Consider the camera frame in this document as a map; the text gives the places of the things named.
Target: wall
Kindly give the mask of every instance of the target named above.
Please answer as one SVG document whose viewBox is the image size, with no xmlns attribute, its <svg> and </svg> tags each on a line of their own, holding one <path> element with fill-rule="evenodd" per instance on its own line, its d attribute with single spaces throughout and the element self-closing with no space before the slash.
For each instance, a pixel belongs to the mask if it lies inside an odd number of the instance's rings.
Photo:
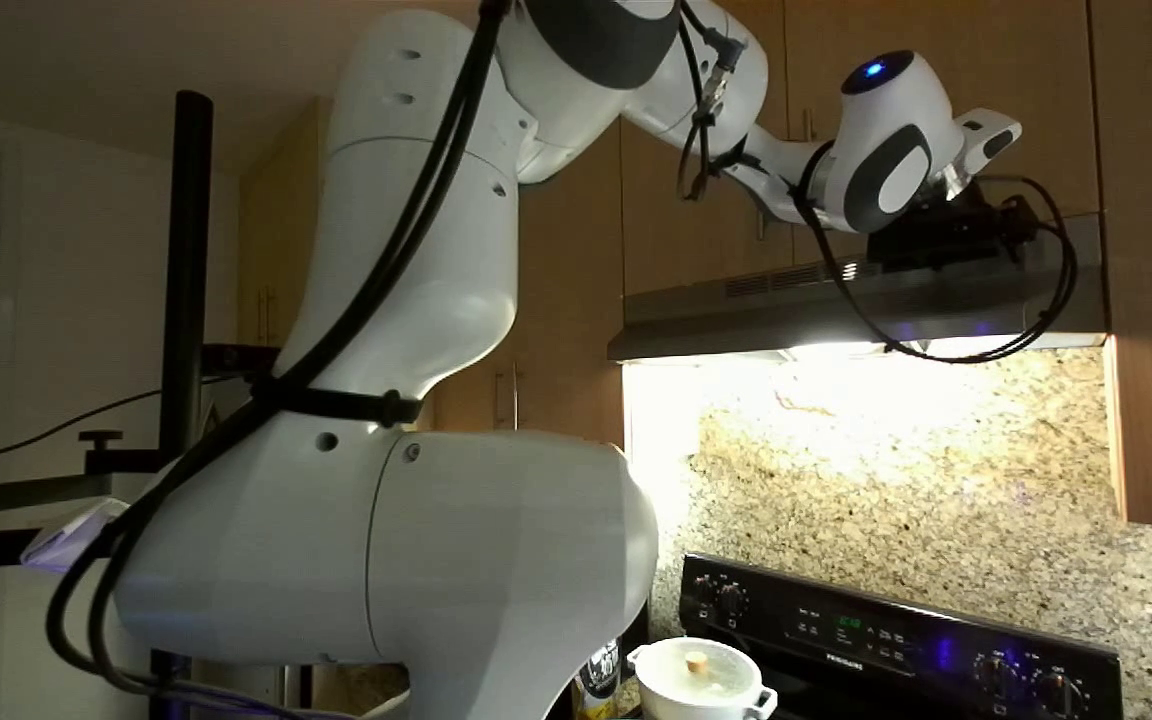
<svg viewBox="0 0 1152 720">
<path fill-rule="evenodd" d="M 159 384 L 170 165 L 122 150 L 0 123 L 14 253 L 0 258 L 0 446 Z M 212 181 L 206 336 L 233 340 L 236 179 Z M 86 420 L 0 458 L 0 482 L 76 473 L 82 429 L 122 429 L 124 447 L 157 437 L 157 402 Z M 3 511 L 0 529 L 37 526 L 68 507 Z M 62 665 L 41 619 L 55 578 L 0 569 L 0 719 L 144 717 L 146 703 Z M 76 596 L 82 605 L 86 592 Z M 83 617 L 71 614 L 81 637 Z M 123 634 L 115 653 L 145 664 Z"/>
<path fill-rule="evenodd" d="M 626 387 L 662 529 L 653 632 L 680 632 L 682 553 L 712 552 L 1108 644 L 1126 715 L 1152 719 L 1152 526 L 1117 518 L 1100 348 L 631 366 Z"/>
</svg>

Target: pot handle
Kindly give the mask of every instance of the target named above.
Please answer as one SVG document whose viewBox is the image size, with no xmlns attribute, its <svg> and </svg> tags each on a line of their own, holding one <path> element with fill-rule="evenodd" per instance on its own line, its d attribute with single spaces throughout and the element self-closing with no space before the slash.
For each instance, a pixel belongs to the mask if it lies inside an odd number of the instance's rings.
<svg viewBox="0 0 1152 720">
<path fill-rule="evenodd" d="M 767 720 L 772 717 L 772 712 L 776 710 L 776 691 L 772 688 L 763 688 L 763 692 L 758 694 L 758 702 L 755 705 L 745 707 L 745 717 L 752 717 L 756 720 Z"/>
<path fill-rule="evenodd" d="M 637 669 L 635 665 L 637 664 L 637 661 L 639 661 L 639 653 L 643 652 L 644 647 L 645 644 L 641 644 L 638 647 L 631 650 L 630 653 L 628 653 L 628 655 L 626 655 L 626 667 L 628 667 L 628 669 L 635 670 L 636 673 Z"/>
</svg>

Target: range hood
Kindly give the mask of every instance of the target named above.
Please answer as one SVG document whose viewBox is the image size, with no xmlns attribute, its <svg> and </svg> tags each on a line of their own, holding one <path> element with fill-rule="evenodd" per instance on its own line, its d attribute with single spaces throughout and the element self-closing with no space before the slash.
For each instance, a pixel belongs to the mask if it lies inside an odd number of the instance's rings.
<svg viewBox="0 0 1152 720">
<path fill-rule="evenodd" d="M 1039 340 L 1043 347 L 1098 344 L 1108 328 L 1100 215 L 1074 217 L 1066 223 L 1078 251 L 1078 286 Z M 890 336 L 937 341 L 1023 332 L 1051 302 L 1060 255 L 1055 238 L 1039 236 L 1024 247 L 1020 266 L 995 258 L 882 273 L 863 255 L 838 258 L 838 264 L 850 278 L 856 301 Z M 608 357 L 756 354 L 870 340 L 824 264 L 816 264 L 627 296 L 626 328 L 608 346 Z"/>
</svg>

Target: stove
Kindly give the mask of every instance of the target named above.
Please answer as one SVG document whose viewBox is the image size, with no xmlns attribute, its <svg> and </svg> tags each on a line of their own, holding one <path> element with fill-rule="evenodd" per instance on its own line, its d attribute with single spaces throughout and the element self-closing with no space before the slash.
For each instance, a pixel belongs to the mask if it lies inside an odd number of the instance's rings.
<svg viewBox="0 0 1152 720">
<path fill-rule="evenodd" d="M 1111 647 L 695 553 L 679 616 L 758 662 L 780 720 L 1123 720 Z"/>
</svg>

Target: black metal pole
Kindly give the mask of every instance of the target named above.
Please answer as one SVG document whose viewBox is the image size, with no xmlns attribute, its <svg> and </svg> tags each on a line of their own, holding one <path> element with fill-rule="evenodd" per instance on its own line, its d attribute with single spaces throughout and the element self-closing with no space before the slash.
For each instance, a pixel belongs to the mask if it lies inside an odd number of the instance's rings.
<svg viewBox="0 0 1152 720">
<path fill-rule="evenodd" d="M 211 209 L 209 97 L 182 90 L 175 105 L 172 147 L 172 220 L 168 236 L 168 297 L 162 323 L 162 406 L 159 452 L 174 458 L 198 437 L 202 324 L 207 298 L 207 215 Z M 189 659 L 150 651 L 156 675 L 187 674 Z M 150 720 L 188 720 L 180 702 L 151 698 Z"/>
</svg>

